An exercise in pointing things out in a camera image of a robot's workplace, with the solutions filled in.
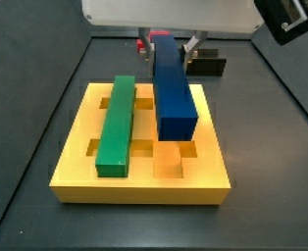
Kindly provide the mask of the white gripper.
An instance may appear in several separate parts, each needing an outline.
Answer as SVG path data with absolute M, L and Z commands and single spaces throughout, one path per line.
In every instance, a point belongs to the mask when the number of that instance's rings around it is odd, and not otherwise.
M 184 70 L 208 39 L 208 31 L 252 34 L 264 23 L 253 0 L 82 0 L 93 25 L 140 27 L 146 58 L 154 61 L 150 27 L 196 30 L 184 45 Z

